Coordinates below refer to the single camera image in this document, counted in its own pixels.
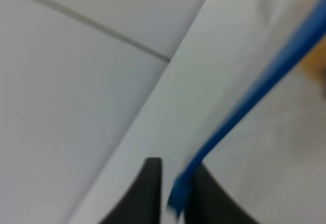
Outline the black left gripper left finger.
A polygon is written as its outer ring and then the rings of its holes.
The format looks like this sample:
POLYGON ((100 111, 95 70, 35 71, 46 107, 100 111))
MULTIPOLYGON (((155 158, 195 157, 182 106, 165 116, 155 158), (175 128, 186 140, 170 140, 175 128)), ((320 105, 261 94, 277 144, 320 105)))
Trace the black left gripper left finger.
POLYGON ((146 158, 132 186, 101 223, 160 223, 162 159, 146 158))

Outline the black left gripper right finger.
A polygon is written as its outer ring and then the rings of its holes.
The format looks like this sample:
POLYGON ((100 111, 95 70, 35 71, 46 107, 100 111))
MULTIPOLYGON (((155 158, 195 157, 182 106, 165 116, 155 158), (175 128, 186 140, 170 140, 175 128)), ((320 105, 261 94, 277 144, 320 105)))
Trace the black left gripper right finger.
POLYGON ((185 223, 257 224, 221 188, 205 165, 201 164, 192 179, 192 191, 184 213, 185 223))

